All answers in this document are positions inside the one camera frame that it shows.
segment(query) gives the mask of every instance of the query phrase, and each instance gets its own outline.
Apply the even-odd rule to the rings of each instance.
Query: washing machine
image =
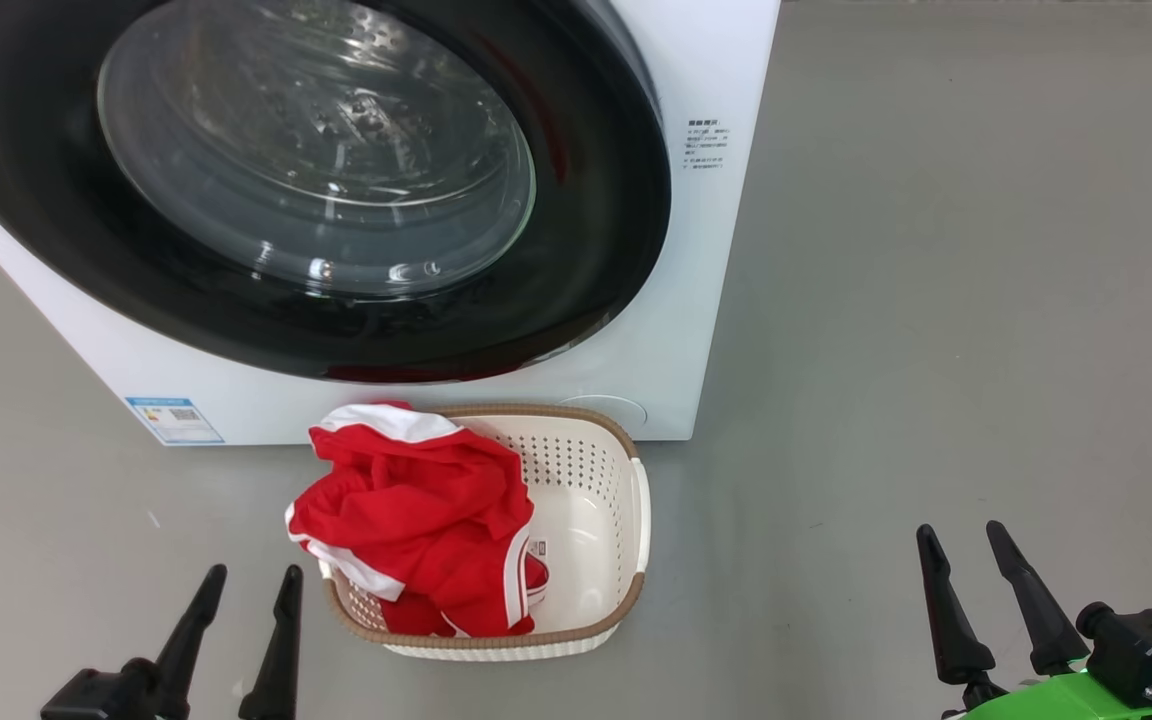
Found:
[[[0,266],[165,445],[367,401],[687,439],[778,9],[0,0]]]

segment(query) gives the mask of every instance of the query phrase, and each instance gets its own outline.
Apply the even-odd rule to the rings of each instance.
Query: white trim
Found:
[[[526,617],[526,581],[522,569],[522,558],[526,554],[526,539],[531,537],[531,523],[518,528],[503,555],[503,615],[507,628]]]
[[[465,630],[462,630],[461,626],[457,626],[456,623],[453,623],[452,619],[447,616],[447,612],[441,612],[440,611],[439,615],[444,616],[444,622],[445,623],[447,623],[448,626],[452,626],[453,630],[456,630],[456,637],[458,637],[458,638],[470,638],[470,637],[473,637],[473,635],[465,632]]]
[[[442,415],[417,414],[394,406],[338,407],[319,423],[320,429],[338,432],[349,425],[367,425],[376,432],[399,442],[425,442],[447,437],[462,427]]]
[[[296,515],[296,503],[294,502],[287,506],[287,511],[283,514],[283,521],[287,523],[287,537],[291,538],[294,543],[304,543],[305,551],[319,559],[320,564],[326,562],[326,564],[335,566],[353,584],[365,589],[371,594],[381,598],[381,600],[394,602],[399,596],[403,594],[403,589],[407,588],[406,583],[391,578],[389,575],[358,560],[358,556],[351,551],[343,547],[329,546],[329,544],[317,541],[310,536],[294,533],[291,531],[293,515]]]
[[[632,458],[634,475],[639,488],[639,573],[649,569],[649,555],[652,553],[652,492],[649,491],[649,470],[643,461]]]

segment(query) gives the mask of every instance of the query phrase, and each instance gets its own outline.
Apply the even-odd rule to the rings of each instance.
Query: glass door window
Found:
[[[484,270],[535,205],[522,128],[433,38],[348,0],[175,0],[106,56],[123,173],[256,278],[401,300]]]

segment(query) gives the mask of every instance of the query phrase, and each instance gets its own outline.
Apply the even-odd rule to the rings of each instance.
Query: white appliance body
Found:
[[[129,397],[187,400],[214,430],[204,438],[210,442],[305,442],[306,427],[334,407],[367,401],[570,402],[613,416],[644,441],[690,438],[780,0],[616,0],[614,8],[652,74],[664,118],[668,232],[630,305],[548,359],[462,382],[286,376],[197,350],[116,313],[2,225],[0,266],[142,423],[146,415]]]

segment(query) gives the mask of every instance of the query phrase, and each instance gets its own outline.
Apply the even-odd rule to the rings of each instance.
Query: laundry basket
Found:
[[[535,503],[531,547],[550,567],[547,596],[531,611],[535,632],[503,638],[388,632],[374,597],[320,564],[340,621],[361,638],[431,660],[541,660],[607,642],[639,600],[652,539],[649,476],[630,437],[612,419],[575,407],[458,406],[438,412],[522,456],[522,478]]]

